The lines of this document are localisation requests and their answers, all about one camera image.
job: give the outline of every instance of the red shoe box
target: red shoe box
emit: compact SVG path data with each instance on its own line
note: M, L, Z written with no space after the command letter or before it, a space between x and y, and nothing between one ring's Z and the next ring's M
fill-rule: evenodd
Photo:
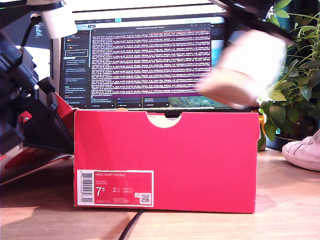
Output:
M257 113L184 112L174 122L77 110L74 122L77 207L255 212Z

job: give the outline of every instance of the black cable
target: black cable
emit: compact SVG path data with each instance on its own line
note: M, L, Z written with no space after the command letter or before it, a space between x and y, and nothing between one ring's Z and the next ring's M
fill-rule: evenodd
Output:
M31 30L34 27L34 24L32 22L30 22L28 28L25 31L22 43L21 43L21 47L24 47L27 44L28 38L30 36Z
M121 233L121 236L119 237L119 240L124 240L127 233L129 232L132 225L135 223L135 221L140 217L140 215L144 212L144 209L140 209L137 214L131 219L131 221L128 223L128 225L125 227L123 232Z

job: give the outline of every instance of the white sneaker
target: white sneaker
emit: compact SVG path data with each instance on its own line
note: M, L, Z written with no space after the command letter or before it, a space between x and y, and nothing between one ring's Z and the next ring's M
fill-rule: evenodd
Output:
M285 49L282 39L249 30L222 52L211 76L199 83L200 94L235 109L256 106L281 71Z
M320 172L320 130L302 141L292 141L282 148L282 155L290 163Z

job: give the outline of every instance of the size number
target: size number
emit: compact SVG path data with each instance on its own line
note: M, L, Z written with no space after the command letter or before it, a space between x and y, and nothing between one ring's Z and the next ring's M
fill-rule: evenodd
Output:
M96 193L97 196L99 196L101 190L102 190L102 192L106 191L106 189L104 187L101 187L101 186L97 186L96 189L98 189L98 192Z

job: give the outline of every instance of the potted plant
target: potted plant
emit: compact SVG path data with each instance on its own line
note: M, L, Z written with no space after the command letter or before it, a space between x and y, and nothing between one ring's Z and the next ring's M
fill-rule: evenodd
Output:
M287 13L283 8L291 0L282 0L270 10L267 21L280 26L276 16L295 16L295 43L287 48L287 61L278 80L269 87L268 100L260 103L266 115L264 131L271 142L280 141L281 150L289 141L312 136L320 118L320 13ZM262 137L258 149L265 144Z

